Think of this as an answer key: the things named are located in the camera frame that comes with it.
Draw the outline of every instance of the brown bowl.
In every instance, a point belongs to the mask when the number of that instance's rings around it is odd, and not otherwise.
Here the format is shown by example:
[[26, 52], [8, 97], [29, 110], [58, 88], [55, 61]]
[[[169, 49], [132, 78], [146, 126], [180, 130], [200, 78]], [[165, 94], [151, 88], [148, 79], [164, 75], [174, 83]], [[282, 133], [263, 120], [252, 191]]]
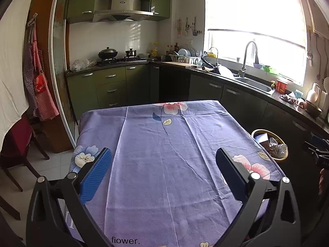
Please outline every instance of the brown bowl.
[[308, 100], [305, 100], [305, 101], [306, 101], [305, 109], [308, 112], [308, 114], [311, 115], [313, 118], [319, 117], [322, 110], [319, 109], [316, 105], [314, 105], [310, 101], [308, 101]]

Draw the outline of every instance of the backsplash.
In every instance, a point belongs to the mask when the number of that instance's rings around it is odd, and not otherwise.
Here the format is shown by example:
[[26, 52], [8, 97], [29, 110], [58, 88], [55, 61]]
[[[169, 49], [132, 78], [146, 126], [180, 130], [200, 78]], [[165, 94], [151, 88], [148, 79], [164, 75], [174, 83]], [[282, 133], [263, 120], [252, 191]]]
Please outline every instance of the backsplash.
[[70, 65], [76, 59], [92, 59], [106, 47], [118, 51], [116, 58], [125, 56], [129, 48], [139, 53], [150, 53], [153, 43], [158, 40], [158, 23], [141, 22], [80, 22], [70, 25]]

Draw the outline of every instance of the dish rack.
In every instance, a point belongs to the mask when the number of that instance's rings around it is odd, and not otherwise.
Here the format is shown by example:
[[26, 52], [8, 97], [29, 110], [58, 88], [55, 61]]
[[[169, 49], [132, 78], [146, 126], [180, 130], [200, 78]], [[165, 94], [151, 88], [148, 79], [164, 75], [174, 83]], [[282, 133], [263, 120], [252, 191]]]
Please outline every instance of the dish rack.
[[201, 61], [200, 57], [186, 57], [178, 55], [169, 55], [173, 62], [187, 63], [187, 64], [197, 64]]

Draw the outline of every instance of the red container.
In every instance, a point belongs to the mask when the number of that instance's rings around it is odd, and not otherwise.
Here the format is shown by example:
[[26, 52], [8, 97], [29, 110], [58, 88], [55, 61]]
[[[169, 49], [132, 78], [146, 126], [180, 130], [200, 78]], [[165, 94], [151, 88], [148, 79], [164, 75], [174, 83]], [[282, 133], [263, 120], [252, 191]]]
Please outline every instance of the red container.
[[276, 90], [279, 93], [284, 94], [286, 91], [286, 88], [287, 88], [287, 83], [285, 83], [279, 79], [276, 79]]

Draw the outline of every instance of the blue flower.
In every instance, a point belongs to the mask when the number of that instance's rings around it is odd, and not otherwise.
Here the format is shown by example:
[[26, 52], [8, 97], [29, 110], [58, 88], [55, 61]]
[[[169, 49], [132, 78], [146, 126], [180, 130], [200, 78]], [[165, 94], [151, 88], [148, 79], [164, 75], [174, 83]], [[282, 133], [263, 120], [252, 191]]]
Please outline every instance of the blue flower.
[[91, 147], [77, 146], [71, 159], [70, 172], [78, 173], [87, 162], [94, 161], [99, 153], [100, 151], [95, 145]]

